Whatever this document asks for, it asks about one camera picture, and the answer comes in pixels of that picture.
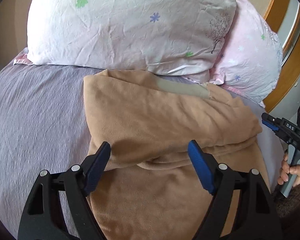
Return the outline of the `person's right hand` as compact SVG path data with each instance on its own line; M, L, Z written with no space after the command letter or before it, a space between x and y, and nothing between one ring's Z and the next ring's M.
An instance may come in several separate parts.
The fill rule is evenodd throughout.
M283 159L281 161L281 168L280 168L280 175L277 179L277 183L279 185L283 185L285 182L288 181L288 176L296 175L296 179L294 181L293 187L300 185L300 165L290 167L287 163L288 154L285 153Z

